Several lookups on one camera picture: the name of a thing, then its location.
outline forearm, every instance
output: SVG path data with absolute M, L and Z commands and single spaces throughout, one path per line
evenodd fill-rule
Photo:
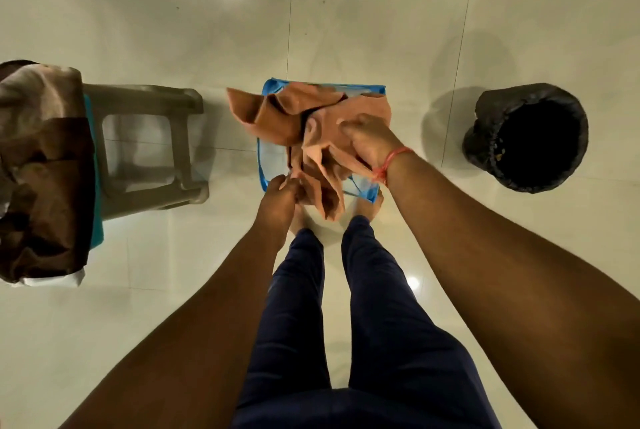
M 534 420 L 598 426 L 625 413 L 637 394 L 626 386 L 637 376 L 629 374 L 629 347 L 640 340 L 634 296 L 413 154 L 394 159 L 388 185 L 442 287 Z
M 116 365 L 63 427 L 228 427 L 277 251 L 274 239 L 253 227 L 211 279 Z

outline bracelet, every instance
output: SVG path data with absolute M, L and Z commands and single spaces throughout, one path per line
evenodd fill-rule
M 387 158 L 385 159 L 385 162 L 382 165 L 382 167 L 373 168 L 373 181 L 382 183 L 383 185 L 386 186 L 387 185 L 387 168 L 389 167 L 389 164 L 391 164 L 391 161 L 393 160 L 393 158 L 395 158 L 398 154 L 402 154 L 403 152 L 413 152 L 413 149 L 411 149 L 410 147 L 402 146 L 402 147 L 399 147 L 398 149 L 391 151 L 388 154 Z

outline foot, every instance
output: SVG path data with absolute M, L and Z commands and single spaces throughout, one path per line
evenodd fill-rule
M 291 220 L 289 231 L 294 235 L 298 235 L 300 230 L 308 229 L 310 225 L 311 218 L 309 218 L 305 207 L 297 203 L 296 208 L 293 211 L 293 220 Z
M 358 198 L 356 200 L 356 210 L 353 213 L 354 216 L 362 215 L 366 217 L 370 222 L 373 222 L 373 219 L 376 217 L 380 208 L 382 207 L 382 202 L 385 201 L 385 197 L 382 196 L 382 190 L 378 191 L 378 198 L 374 203 L 371 203 L 368 199 Z

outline floor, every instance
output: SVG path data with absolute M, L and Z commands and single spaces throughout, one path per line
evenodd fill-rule
M 3 429 L 53 428 L 105 373 L 215 271 L 261 197 L 255 142 L 224 87 L 270 77 L 388 87 L 392 128 L 461 189 L 604 270 L 640 296 L 638 0 L 0 0 L 0 61 L 82 71 L 85 82 L 194 87 L 190 126 L 204 205 L 105 223 L 79 289 L 0 289 Z M 556 190 L 515 193 L 460 152 L 484 89 L 550 82 L 587 110 L 589 150 Z M 168 125 L 105 126 L 111 171 L 166 180 Z M 393 201 L 374 223 L 436 324 L 466 344 L 506 428 L 533 427 L 447 299 Z M 334 387 L 347 384 L 349 291 L 340 224 L 322 224 L 324 320 Z

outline stool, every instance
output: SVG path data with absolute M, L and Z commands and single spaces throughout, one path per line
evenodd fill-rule
M 193 89 L 157 85 L 84 84 L 93 112 L 95 149 L 100 178 L 102 220 L 132 215 L 145 210 L 173 208 L 189 203 L 204 203 L 209 198 L 209 183 L 191 176 L 187 119 L 202 114 L 202 96 Z M 156 188 L 121 191 L 111 182 L 102 122 L 109 115 L 142 114 L 167 117 L 175 178 Z

